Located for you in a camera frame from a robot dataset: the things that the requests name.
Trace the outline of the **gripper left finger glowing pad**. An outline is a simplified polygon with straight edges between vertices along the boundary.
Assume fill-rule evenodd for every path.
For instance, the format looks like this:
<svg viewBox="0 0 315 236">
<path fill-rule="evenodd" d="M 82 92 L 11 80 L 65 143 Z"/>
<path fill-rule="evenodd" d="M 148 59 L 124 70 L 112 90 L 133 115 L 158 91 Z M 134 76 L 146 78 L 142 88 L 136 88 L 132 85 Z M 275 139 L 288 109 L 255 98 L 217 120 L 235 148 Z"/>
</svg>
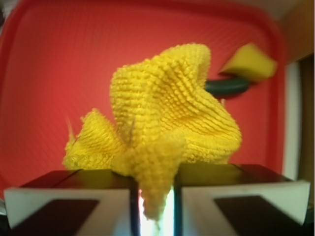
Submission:
<svg viewBox="0 0 315 236">
<path fill-rule="evenodd" d="M 10 236 L 137 236 L 138 186 L 111 170 L 53 171 L 4 192 Z"/>
</svg>

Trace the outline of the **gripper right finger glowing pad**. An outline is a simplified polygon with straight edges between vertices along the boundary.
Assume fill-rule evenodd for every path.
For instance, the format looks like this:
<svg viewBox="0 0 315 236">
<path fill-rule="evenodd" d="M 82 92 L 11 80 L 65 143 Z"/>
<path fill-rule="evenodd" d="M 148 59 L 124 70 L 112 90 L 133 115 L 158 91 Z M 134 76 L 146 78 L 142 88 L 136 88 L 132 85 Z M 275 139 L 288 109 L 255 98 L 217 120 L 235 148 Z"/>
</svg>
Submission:
<svg viewBox="0 0 315 236">
<path fill-rule="evenodd" d="M 310 184 L 259 165 L 182 164 L 176 236 L 308 236 Z"/>
</svg>

